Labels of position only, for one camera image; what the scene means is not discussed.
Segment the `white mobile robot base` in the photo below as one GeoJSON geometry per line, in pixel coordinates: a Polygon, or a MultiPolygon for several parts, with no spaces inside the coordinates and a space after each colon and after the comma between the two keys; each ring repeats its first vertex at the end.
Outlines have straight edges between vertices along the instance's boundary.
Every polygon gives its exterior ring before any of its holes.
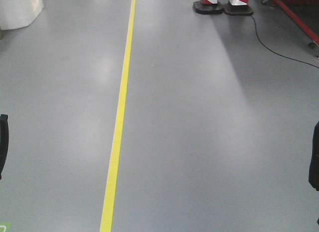
{"type": "Polygon", "coordinates": [[[43,0],[0,0],[0,28],[12,30],[29,26],[43,9],[43,0]]]}

